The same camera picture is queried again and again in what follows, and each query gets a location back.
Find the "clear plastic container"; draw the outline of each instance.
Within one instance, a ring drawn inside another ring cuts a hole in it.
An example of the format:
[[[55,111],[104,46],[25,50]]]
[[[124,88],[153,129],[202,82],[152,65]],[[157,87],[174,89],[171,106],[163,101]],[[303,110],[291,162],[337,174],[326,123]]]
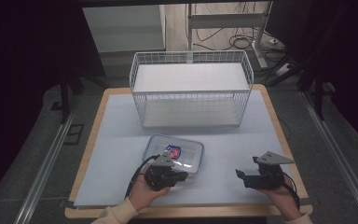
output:
[[[201,142],[154,134],[147,143],[143,160],[162,154],[165,150],[171,152],[171,158],[175,163],[173,170],[188,172],[189,175],[194,175],[200,170],[204,151]]]

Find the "sleeve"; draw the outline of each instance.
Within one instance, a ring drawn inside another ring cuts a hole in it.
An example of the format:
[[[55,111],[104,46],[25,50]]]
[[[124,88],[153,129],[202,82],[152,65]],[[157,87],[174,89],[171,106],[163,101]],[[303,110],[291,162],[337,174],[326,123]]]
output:
[[[296,220],[293,221],[286,221],[286,224],[312,224],[312,221],[310,220],[310,216],[307,214],[304,214],[304,216],[299,217]]]
[[[138,212],[130,199],[126,198],[123,203],[115,207],[106,207],[92,224],[126,224],[136,216],[138,216]]]

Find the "white wire basket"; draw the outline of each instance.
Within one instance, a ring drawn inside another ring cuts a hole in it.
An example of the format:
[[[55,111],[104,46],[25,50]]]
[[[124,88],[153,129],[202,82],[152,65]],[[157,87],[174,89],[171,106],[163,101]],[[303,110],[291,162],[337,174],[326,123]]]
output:
[[[239,126],[253,83],[244,50],[138,52],[130,73],[144,128]]]

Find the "human hand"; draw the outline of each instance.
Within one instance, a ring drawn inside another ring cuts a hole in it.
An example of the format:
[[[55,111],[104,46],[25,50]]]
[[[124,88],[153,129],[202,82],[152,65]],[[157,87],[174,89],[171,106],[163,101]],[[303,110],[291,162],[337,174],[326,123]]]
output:
[[[130,202],[136,211],[141,211],[150,205],[155,199],[160,196],[166,195],[171,188],[164,188],[160,191],[153,191],[146,183],[144,175],[139,174],[133,183]]]
[[[293,188],[291,180],[286,175],[284,176],[284,182],[290,188]],[[265,193],[272,200],[286,221],[292,221],[302,216],[297,208],[295,199],[289,190],[287,190],[284,186],[280,186],[277,189],[257,190]]]

